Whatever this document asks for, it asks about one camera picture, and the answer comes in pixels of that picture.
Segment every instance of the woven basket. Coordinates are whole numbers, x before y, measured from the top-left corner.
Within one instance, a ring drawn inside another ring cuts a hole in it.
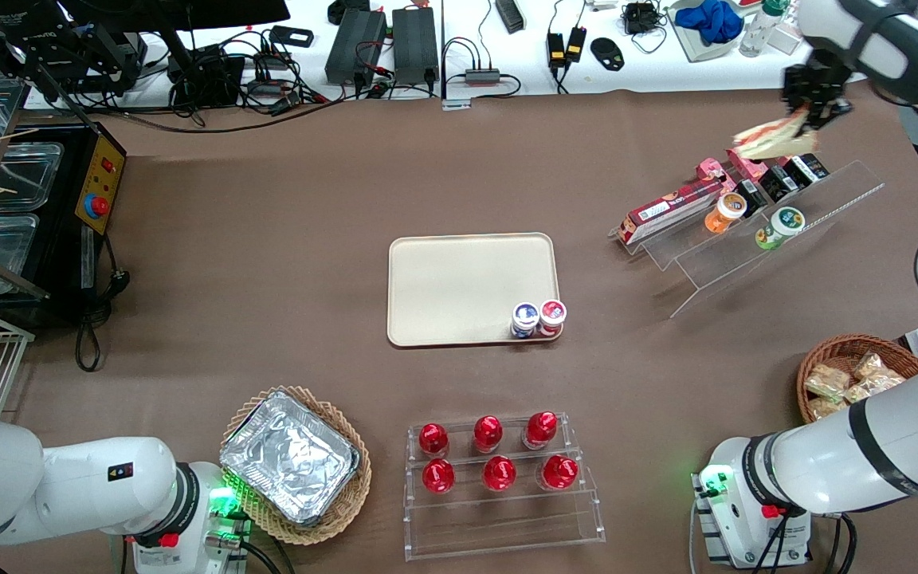
[[[342,434],[347,441],[356,446],[360,451],[360,468],[356,471],[356,476],[343,487],[341,493],[329,506],[328,511],[321,517],[320,523],[313,528],[303,528],[296,526],[292,522],[285,520],[285,516],[269,499],[255,493],[254,489],[245,484],[239,477],[232,472],[223,470],[226,476],[226,484],[233,487],[236,498],[243,506],[244,511],[253,519],[254,523],[262,527],[271,537],[279,541],[287,542],[291,545],[316,545],[317,542],[327,541],[328,538],[334,537],[342,532],[353,522],[356,515],[360,513],[363,502],[367,499],[367,494],[371,492],[371,453],[367,453],[367,447],[364,446],[363,440],[357,434],[353,426],[346,420],[345,415],[338,408],[333,407],[330,403],[314,399],[308,389],[302,387],[271,387],[258,396],[253,397],[244,404],[240,411],[237,411],[233,420],[229,422],[229,428],[226,429],[225,437],[222,437],[222,446],[226,445],[229,436],[240,427],[241,422],[262,400],[267,399],[271,393],[280,390],[286,395],[292,396],[293,399],[299,400],[306,408],[310,408],[314,414],[321,417],[323,421],[331,425],[336,431]]]
[[[810,400],[815,399],[816,395],[806,390],[802,382],[806,381],[813,367],[817,364],[826,364],[828,367],[837,368],[839,371],[845,371],[852,375],[856,370],[856,364],[863,359],[863,355],[868,352],[875,352],[881,356],[885,366],[891,368],[897,374],[906,379],[911,379],[918,375],[918,359],[913,353],[901,348],[892,341],[879,339],[874,335],[863,335],[860,333],[850,333],[848,335],[838,335],[815,346],[811,352],[806,354],[800,366],[798,366],[798,377],[795,378],[795,389],[798,395],[798,410],[802,413],[802,420],[812,423],[816,420],[813,417],[813,411],[810,408]]]

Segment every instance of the aluminum foil container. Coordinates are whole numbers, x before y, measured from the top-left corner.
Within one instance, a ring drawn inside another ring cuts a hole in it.
[[[360,453],[309,408],[276,391],[229,437],[219,461],[285,518],[311,527],[356,474]]]

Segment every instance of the orange jar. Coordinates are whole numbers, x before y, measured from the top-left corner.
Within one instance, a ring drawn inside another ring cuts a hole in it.
[[[711,233],[724,233],[728,226],[736,219],[742,218],[746,212],[746,199],[737,193],[726,193],[717,200],[717,207],[707,218],[704,218],[704,225]]]

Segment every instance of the brown tablecloth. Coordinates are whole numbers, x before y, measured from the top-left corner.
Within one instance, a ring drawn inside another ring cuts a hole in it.
[[[866,88],[823,132],[823,163],[886,182],[801,257],[765,265],[674,320],[680,277],[606,239],[730,136],[782,116],[772,92],[615,93],[440,103],[361,102],[277,128],[172,135],[107,121],[131,152],[112,240],[130,289],[101,330],[104,370],[73,334],[41,336],[15,421],[46,446],[162,438],[216,461],[230,416],[298,384],[347,414],[371,450],[371,496],[347,531],[293,548],[300,574],[687,572],[689,472],[730,436],[798,424],[794,370],[842,332],[918,327],[918,161],[895,109]],[[209,127],[254,114],[211,114]],[[569,308],[554,343],[393,348],[386,252],[398,237],[542,231]],[[403,560],[405,429],[567,411],[597,479],[605,545]],[[918,571],[918,499],[857,516],[856,573]],[[830,544],[815,529],[819,572]],[[719,571],[703,556],[703,572]],[[0,548],[14,574],[108,572],[103,535]]]

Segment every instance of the acrylic display rack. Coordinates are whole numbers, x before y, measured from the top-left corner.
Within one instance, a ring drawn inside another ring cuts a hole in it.
[[[529,418],[500,421],[502,443],[491,454],[473,450],[473,423],[445,425],[449,433],[447,460],[456,482],[445,494],[423,486],[423,466],[430,461],[420,450],[421,427],[411,427],[406,443],[406,494],[403,501],[406,560],[469,556],[513,549],[585,545],[605,540],[601,502],[583,452],[569,426],[558,414],[555,438],[542,450],[528,450],[521,431]],[[516,466],[516,482],[503,493],[492,493],[481,482],[484,463],[502,454]],[[536,469],[554,454],[579,463],[579,479],[561,491],[542,490]]]
[[[848,210],[885,185],[862,161],[853,161],[826,178],[764,207],[748,219],[714,234],[704,226],[703,210],[638,243],[626,245],[630,254],[647,251],[661,271],[675,268],[695,288],[692,295],[671,313],[672,317],[711,295],[732,286],[781,251],[816,241]],[[792,206],[806,216],[806,228],[777,250],[762,250],[754,236],[780,207]]]

